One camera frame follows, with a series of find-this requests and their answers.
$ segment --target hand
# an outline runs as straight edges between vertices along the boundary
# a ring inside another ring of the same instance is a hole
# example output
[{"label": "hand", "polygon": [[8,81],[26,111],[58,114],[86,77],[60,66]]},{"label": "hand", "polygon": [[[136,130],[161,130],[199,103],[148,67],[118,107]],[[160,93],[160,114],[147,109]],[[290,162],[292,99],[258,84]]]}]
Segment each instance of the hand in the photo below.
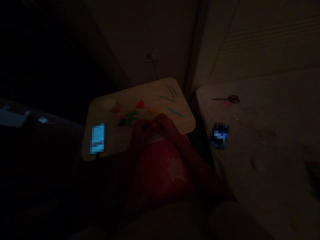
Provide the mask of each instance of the hand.
[{"label": "hand", "polygon": [[136,147],[143,146],[150,137],[152,122],[139,120],[133,125],[131,145]]},{"label": "hand", "polygon": [[163,113],[159,114],[153,119],[153,123],[156,123],[154,129],[165,139],[176,143],[181,138],[176,125],[174,125],[171,118],[167,117],[167,115]]}]

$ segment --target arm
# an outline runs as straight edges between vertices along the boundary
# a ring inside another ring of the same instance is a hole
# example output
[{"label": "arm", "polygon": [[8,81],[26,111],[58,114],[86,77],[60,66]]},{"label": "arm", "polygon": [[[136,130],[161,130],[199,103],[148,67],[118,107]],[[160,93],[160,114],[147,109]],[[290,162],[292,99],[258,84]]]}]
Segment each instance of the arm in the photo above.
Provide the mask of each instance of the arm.
[{"label": "arm", "polygon": [[228,185],[196,153],[190,143],[181,136],[170,118],[160,114],[155,117],[154,121],[157,122],[157,132],[176,145],[191,176],[206,196],[210,196],[217,201],[237,201]]},{"label": "arm", "polygon": [[103,222],[108,232],[113,232],[121,218],[121,212],[130,192],[131,180],[141,152],[150,137],[151,123],[139,120],[132,129],[131,141],[124,155],[124,161],[115,173],[113,191],[106,193],[99,208],[99,222]]}]

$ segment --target wall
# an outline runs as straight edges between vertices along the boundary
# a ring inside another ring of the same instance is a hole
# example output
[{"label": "wall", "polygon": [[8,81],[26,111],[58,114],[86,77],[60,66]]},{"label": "wall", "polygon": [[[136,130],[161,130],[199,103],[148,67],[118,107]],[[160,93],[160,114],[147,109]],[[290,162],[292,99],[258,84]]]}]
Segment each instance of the wall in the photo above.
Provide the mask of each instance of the wall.
[{"label": "wall", "polygon": [[319,1],[208,0],[207,9],[206,21],[197,24],[201,40],[190,60],[188,100],[205,84],[320,65]]},{"label": "wall", "polygon": [[84,2],[48,0],[46,3],[54,12],[57,20],[75,35],[119,89],[132,87]]},{"label": "wall", "polygon": [[320,2],[240,0],[210,83],[320,65]]},{"label": "wall", "polygon": [[85,2],[133,85],[156,80],[142,50],[158,47],[159,78],[173,77],[184,90],[199,0]]}]

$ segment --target cable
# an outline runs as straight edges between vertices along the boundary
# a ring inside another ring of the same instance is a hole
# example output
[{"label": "cable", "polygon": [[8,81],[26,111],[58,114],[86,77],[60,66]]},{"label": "cable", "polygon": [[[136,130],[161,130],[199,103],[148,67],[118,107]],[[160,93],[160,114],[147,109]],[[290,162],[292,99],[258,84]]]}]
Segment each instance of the cable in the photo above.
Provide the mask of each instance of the cable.
[{"label": "cable", "polygon": [[157,80],[159,80],[159,74],[158,74],[158,69],[157,69],[157,65],[155,62],[153,62],[154,68],[156,69],[156,75],[157,75]]},{"label": "cable", "polygon": [[156,53],[154,52],[154,50],[152,51],[152,63],[154,65],[154,68],[156,69],[157,80],[159,80],[158,68],[156,65]]},{"label": "cable", "polygon": [[56,117],[56,120],[54,120],[53,122],[46,123],[46,124],[54,124],[58,119],[59,119],[59,117]]}]

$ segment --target bed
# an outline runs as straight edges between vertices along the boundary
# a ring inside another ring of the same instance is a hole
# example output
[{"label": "bed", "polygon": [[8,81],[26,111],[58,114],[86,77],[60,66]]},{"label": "bed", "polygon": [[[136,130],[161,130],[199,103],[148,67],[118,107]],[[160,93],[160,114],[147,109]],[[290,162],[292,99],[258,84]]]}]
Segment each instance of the bed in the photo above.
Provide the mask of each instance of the bed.
[{"label": "bed", "polygon": [[[229,125],[226,149],[211,147],[218,174],[275,239],[320,239],[320,204],[305,168],[320,161],[318,76],[320,68],[196,91],[208,138],[214,123]],[[211,100],[230,95],[240,102]]]}]

